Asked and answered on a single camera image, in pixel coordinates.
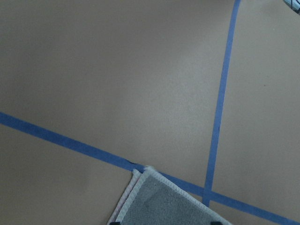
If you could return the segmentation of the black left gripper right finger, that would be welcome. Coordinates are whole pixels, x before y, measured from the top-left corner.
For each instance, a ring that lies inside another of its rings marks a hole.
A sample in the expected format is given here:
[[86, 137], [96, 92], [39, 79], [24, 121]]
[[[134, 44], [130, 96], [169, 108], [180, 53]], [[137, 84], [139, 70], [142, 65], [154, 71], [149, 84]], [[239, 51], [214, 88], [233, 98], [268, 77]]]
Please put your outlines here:
[[210, 225], [222, 225], [220, 221], [211, 221]]

